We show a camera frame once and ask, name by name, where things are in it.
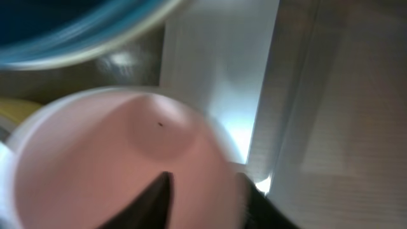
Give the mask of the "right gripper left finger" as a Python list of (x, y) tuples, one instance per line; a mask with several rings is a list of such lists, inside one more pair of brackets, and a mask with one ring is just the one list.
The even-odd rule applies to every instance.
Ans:
[(166, 229), (174, 198), (174, 177), (162, 172), (129, 205), (100, 229)]

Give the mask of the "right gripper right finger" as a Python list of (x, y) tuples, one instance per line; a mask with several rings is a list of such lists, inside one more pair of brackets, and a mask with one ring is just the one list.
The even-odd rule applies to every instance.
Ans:
[(238, 178), (244, 188), (243, 229), (299, 229), (285, 217), (244, 173)]

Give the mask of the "pink cup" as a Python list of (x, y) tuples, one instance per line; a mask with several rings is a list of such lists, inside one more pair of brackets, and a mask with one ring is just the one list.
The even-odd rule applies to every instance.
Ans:
[(99, 228), (162, 172), (174, 177), (168, 228), (241, 228), (244, 188), (197, 110), (138, 88), (61, 98), (23, 121), (13, 199), (21, 228)]

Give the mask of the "yellow bowl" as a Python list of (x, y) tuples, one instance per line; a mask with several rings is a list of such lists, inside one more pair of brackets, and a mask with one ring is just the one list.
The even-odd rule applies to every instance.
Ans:
[(20, 124), (41, 107), (36, 102), (1, 97), (1, 118)]

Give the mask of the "cream bowl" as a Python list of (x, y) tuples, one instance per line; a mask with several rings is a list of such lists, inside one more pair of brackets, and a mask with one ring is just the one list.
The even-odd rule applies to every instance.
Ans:
[[(71, 0), (36, 0), (36, 1), (71, 1)], [(22, 63), (12, 63), (2, 65), (2, 70), (8, 71), (33, 71), (55, 69), (60, 67), (71, 66), (92, 60), (100, 55), (106, 54), (115, 48), (124, 45), (126, 42), (138, 38), (152, 28), (162, 24), (175, 11), (185, 5), (184, 0), (165, 0), (166, 4), (158, 8), (154, 13), (147, 16), (140, 24), (133, 26), (130, 30), (114, 37), (113, 39), (100, 43), (96, 46), (78, 50), (66, 55), (58, 55), (56, 57), (48, 57), (39, 60), (28, 60)]]

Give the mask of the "dark blue bowl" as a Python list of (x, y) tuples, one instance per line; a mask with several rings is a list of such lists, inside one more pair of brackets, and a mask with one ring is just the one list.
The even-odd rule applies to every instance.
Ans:
[(140, 24), (165, 0), (1, 1), (1, 64), (66, 55)]

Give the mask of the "grey bowl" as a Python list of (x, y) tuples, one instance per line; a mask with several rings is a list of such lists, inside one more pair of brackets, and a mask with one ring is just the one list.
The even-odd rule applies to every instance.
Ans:
[(5, 229), (21, 228), (13, 199), (12, 165), (15, 154), (5, 143), (15, 127), (14, 123), (1, 118), (1, 228)]

